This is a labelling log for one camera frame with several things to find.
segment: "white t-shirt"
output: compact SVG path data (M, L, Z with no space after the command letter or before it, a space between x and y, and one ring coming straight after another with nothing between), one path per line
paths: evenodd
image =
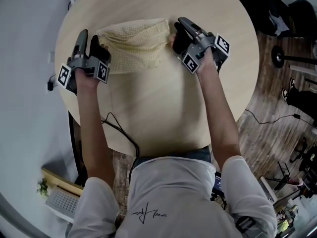
M238 238L233 218L211 202L212 164L179 157L144 162L132 172L128 210L116 230L118 204L109 185L89 178L69 238ZM269 237L277 221L272 204L241 156L223 165L221 189L230 214L254 218Z

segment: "wooden table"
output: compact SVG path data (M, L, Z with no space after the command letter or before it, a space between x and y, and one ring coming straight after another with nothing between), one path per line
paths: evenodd
M71 55L78 34L137 19L167 18L171 30L185 16L207 32L219 33L231 54L220 71L229 106L237 120L256 85L259 48L251 20L239 0L78 0L59 31L55 71ZM171 49L160 54L158 68L141 73L110 75L98 86L102 116L113 112L124 130L139 145L141 155L184 151L210 144L205 104L197 77L174 57ZM77 98L60 89L66 107L79 123ZM104 125L111 149L134 155L133 145L120 132Z

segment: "person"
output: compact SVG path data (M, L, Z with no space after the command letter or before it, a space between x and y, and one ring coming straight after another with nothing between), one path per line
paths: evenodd
M295 87L295 79L289 81L289 91L281 89L282 97L288 105L294 106L314 119L317 126L317 94L310 91L299 91Z
M299 166L299 171L303 171L306 172L306 169L310 168L310 167L315 167L316 163L315 163L315 154L317 154L317 147L314 144L311 149L309 149L309 151L303 155L302 157L302 162Z
M177 36L170 36L171 44ZM239 149L239 133L214 65L205 51L196 73L205 100L213 155L221 170L221 189L229 213L210 200L215 167L208 147L165 157L140 157L131 176L126 216L116 229L119 206L115 178L97 100L97 84L75 70L82 133L83 160L88 172L69 238L243 237L235 223L252 218L265 237L275 237L272 204Z

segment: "yellow towel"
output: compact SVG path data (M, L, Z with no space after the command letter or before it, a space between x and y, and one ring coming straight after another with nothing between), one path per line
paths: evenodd
M157 67L169 33L164 18L125 22L97 31L100 45L108 46L111 54L110 74Z

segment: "wire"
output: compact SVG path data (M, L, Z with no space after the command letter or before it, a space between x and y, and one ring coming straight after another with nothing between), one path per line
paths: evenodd
M55 76L55 73L54 73L54 75L53 75L52 77L54 77L54 76ZM52 78L52 77L50 77L49 82L51 81L51 78Z
M125 205L118 203L119 205L122 205L123 207L127 208Z
M282 118L285 118L285 117L294 117L294 118L296 118L296 119L300 119L300 120L304 121L305 123L309 124L311 127L314 127L315 129L317 129L314 125L312 125L312 124L310 124L309 122L307 122L307 121L301 119L301 116L300 116L299 114L293 114L293 115L283 116L283 117L278 118L278 119L275 120L275 121L259 122L259 120L256 118L256 116L255 116L250 110L248 110L248 109L245 109L245 110L248 111L248 112L250 112L250 113L253 115L254 119L258 122L258 124L267 124L267 123L273 124L273 123L277 122L278 120L280 120L280 119L282 119Z
M259 122L259 120L256 118L256 116L250 111L250 110L247 110L246 111L250 112L254 119L258 122L258 124L267 124L267 123L270 123L270 124L273 124L275 122L277 122L278 120L280 120L281 118L284 118L284 117L292 117L293 115L288 115L288 116L283 116L283 117L280 117L279 119L275 120L275 121L266 121L266 122Z
M113 118L115 119L115 121L116 121L116 123L119 125L119 127L107 121L110 114L113 116ZM106 117L106 119L105 119L105 120L102 120L102 124L103 124L103 123L106 123L106 124L108 124L109 126L111 126L111 127L115 128L116 130L120 131L120 132L134 145L134 147L135 147L135 151L136 151L136 153L135 153L135 160L134 160L134 162L133 162L133 164L132 164L132 167L131 167L130 173L129 173L129 183L131 183L131 175L132 175L133 167L134 167L134 165L135 165L137 159L138 159L139 156L140 156L139 146L124 132L123 128L121 127L121 125L119 124L118 120L115 118L115 116L114 116L114 114L113 114L112 112L109 112L108 115L107 115L107 117Z
M314 127L315 129L317 129L314 125L310 124L309 122L307 122L307 121L305 121L305 120L303 120L303 119L301 119L301 118L298 118L298 119L304 121L305 123L309 124L310 126Z

